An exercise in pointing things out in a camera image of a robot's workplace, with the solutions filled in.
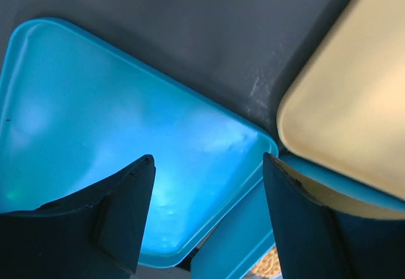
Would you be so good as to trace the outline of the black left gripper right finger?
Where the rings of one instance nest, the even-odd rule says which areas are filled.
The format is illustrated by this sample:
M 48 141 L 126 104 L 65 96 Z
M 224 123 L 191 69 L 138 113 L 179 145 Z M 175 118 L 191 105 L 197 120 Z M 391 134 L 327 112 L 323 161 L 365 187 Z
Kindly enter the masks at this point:
M 284 278 L 403 278 L 404 201 L 296 156 L 263 156 Z

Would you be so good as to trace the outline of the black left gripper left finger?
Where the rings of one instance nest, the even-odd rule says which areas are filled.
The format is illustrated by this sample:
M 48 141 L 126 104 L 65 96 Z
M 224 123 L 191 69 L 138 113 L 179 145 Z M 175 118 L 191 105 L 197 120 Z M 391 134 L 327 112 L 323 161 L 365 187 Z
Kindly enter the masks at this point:
M 146 154 L 32 211 L 1 214 L 2 278 L 130 278 L 138 266 L 156 167 Z

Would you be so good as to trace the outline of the teal tin lid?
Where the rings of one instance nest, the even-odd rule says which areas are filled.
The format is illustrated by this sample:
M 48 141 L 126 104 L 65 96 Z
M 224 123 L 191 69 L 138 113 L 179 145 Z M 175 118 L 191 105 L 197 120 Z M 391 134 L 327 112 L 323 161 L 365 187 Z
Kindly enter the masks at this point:
M 57 18 L 12 32 L 1 72 L 1 211 L 33 210 L 145 154 L 140 263 L 172 267 L 262 179 L 262 129 Z

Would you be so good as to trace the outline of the yellow plastic tray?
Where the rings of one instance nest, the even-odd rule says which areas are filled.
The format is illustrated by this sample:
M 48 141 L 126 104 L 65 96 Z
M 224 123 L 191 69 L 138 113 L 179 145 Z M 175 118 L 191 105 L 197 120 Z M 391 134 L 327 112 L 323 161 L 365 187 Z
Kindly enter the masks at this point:
M 277 113 L 292 153 L 404 198 L 404 0 L 351 0 Z

